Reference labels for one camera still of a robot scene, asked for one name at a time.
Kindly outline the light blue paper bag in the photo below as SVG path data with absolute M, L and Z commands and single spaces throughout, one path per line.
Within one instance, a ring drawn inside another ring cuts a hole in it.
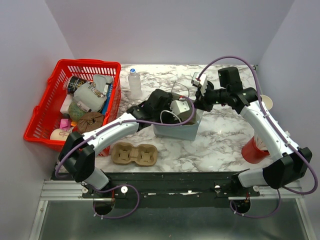
M 177 81 L 175 81 L 172 85 L 170 93 L 172 94 L 172 101 L 180 100 L 184 101 L 185 94 L 180 90 L 175 90 L 175 86 L 177 85 Z M 180 140 L 194 141 L 203 117 L 203 110 L 196 109 L 193 117 L 190 121 L 197 121 L 197 124 L 193 125 L 179 125 L 179 126 L 167 126 L 167 124 L 180 124 L 184 121 L 181 121 L 178 117 L 176 117 L 171 109 L 163 110 L 160 113 L 160 125 L 154 125 L 153 131 L 154 134 L 158 137 L 168 137 Z

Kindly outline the stack of green paper cups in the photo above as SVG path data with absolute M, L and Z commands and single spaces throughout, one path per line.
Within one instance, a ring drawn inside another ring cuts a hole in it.
M 269 96 L 264 95 L 264 94 L 261 94 L 260 97 L 261 97 L 261 101 L 262 101 L 264 109 L 268 110 L 268 111 L 271 110 L 273 107 L 272 99 Z

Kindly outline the brown pulp cup carrier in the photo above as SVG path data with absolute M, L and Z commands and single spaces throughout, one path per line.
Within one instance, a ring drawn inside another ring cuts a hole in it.
M 128 142 L 116 143 L 111 151 L 111 160 L 116 165 L 135 163 L 140 167 L 154 166 L 158 159 L 158 149 L 152 144 L 134 146 Z

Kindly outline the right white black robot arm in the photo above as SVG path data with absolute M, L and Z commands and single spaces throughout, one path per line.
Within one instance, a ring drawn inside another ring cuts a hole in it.
M 197 87 L 194 106 L 210 112 L 214 105 L 227 105 L 241 115 L 254 129 L 265 144 L 272 164 L 264 168 L 244 170 L 235 174 L 230 183 L 230 191 L 241 196 L 252 186 L 269 186 L 279 189 L 302 178 L 311 161 L 312 152 L 301 148 L 279 126 L 259 102 L 257 91 L 244 88 L 237 67 L 218 70 L 220 89 L 204 75 L 194 73 L 191 83 Z

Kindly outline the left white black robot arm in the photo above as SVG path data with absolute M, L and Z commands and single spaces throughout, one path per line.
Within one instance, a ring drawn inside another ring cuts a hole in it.
M 156 89 L 147 100 L 130 107 L 116 120 L 90 132 L 69 134 L 59 154 L 55 176 L 58 178 L 60 168 L 64 167 L 75 182 L 85 182 L 99 197 L 107 197 L 111 191 L 110 178 L 95 167 L 96 156 L 128 135 L 159 125 L 161 111 L 168 110 L 172 101 L 171 93 Z

